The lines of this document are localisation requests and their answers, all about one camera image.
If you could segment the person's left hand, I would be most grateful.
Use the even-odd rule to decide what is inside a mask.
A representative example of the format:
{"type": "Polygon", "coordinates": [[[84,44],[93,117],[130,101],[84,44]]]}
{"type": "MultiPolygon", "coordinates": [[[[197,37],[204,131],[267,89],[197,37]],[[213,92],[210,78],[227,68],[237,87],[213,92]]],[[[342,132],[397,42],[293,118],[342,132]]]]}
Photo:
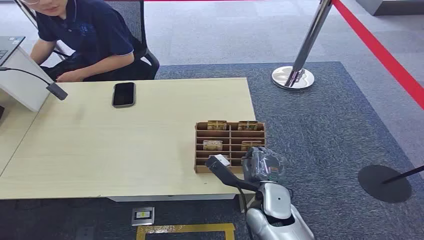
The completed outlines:
{"type": "Polygon", "coordinates": [[[56,82],[59,83],[72,83],[72,82],[82,82],[85,78],[84,73],[77,69],[72,71],[64,72],[56,78],[56,82]]]}

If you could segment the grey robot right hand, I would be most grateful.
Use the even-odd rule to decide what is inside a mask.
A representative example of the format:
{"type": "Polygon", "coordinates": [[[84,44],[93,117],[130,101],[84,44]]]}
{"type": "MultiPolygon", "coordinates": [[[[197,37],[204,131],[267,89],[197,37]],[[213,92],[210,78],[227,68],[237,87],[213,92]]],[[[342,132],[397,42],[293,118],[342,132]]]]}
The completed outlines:
{"type": "Polygon", "coordinates": [[[243,177],[252,183],[271,181],[281,184],[287,163],[283,155],[263,146],[253,146],[242,158],[243,177]]]}

